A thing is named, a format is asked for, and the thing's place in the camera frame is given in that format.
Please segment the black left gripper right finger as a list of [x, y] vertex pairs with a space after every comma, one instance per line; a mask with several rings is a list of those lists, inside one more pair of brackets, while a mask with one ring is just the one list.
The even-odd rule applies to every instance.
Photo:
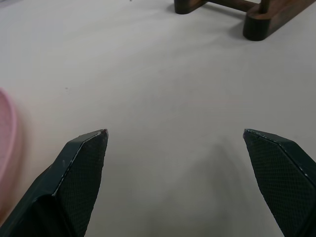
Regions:
[[316, 163], [294, 141], [245, 129], [259, 190], [286, 237], [316, 235]]

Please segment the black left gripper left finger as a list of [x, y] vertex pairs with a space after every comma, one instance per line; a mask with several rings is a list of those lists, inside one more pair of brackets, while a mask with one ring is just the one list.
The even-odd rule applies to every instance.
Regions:
[[108, 131], [69, 141], [6, 220], [8, 237], [82, 237], [102, 178]]

